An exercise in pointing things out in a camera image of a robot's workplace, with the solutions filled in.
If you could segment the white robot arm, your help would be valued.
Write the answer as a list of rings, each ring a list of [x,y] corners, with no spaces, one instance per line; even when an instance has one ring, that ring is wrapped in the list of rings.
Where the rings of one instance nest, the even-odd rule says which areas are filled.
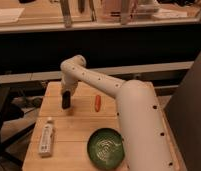
[[[83,81],[115,99],[129,171],[175,171],[162,110],[148,83],[91,71],[81,55],[64,60],[60,68],[62,94],[71,97]]]

